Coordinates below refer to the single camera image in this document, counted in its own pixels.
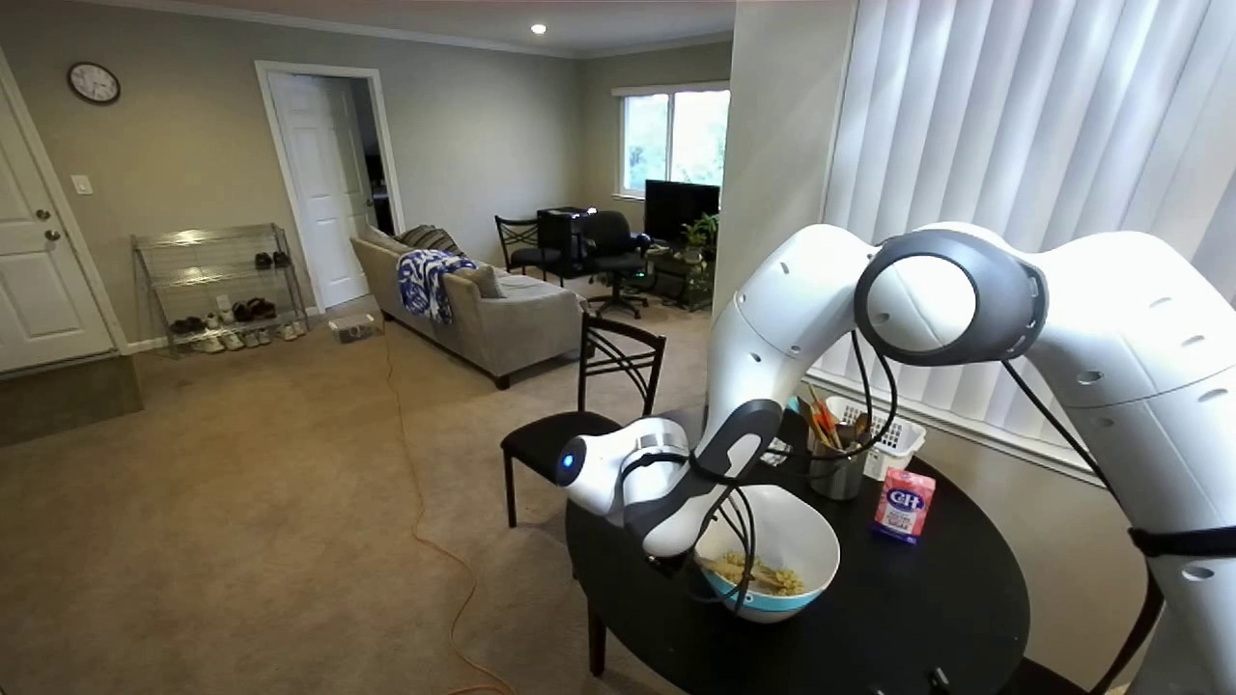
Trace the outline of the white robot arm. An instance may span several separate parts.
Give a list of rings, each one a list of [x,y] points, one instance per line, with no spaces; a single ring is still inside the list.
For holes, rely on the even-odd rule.
[[[851,331],[912,367],[1028,359],[1162,590],[1132,686],[1236,695],[1236,311],[1146,231],[1017,250],[977,226],[886,242],[806,226],[729,294],[708,424],[641,417],[576,437],[554,478],[652,558],[680,558],[775,433],[802,370]]]

